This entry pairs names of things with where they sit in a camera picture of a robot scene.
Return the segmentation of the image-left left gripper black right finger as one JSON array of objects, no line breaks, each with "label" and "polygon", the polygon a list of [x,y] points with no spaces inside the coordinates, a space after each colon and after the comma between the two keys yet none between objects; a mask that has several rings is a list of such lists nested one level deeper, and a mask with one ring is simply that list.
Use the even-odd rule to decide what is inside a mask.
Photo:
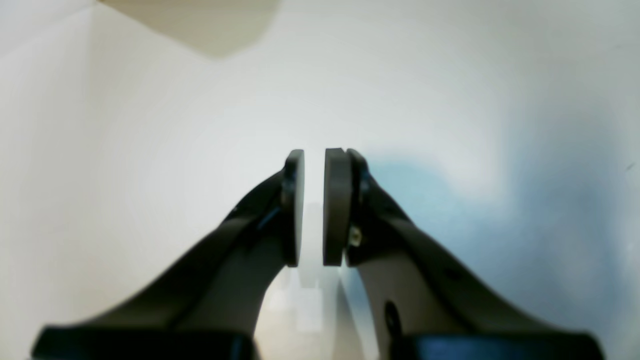
[{"label": "image-left left gripper black right finger", "polygon": [[589,333],[498,296],[406,215],[356,150],[327,148],[323,263],[357,270],[386,360],[603,360]]}]

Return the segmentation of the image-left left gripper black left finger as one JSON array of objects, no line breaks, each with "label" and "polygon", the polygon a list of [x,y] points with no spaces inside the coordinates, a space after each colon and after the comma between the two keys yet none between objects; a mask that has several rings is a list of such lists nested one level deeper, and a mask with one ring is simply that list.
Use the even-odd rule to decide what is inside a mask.
[{"label": "image-left left gripper black left finger", "polygon": [[304,151],[247,193],[215,230],[140,292],[39,333],[34,360],[258,360],[266,290],[300,259]]}]

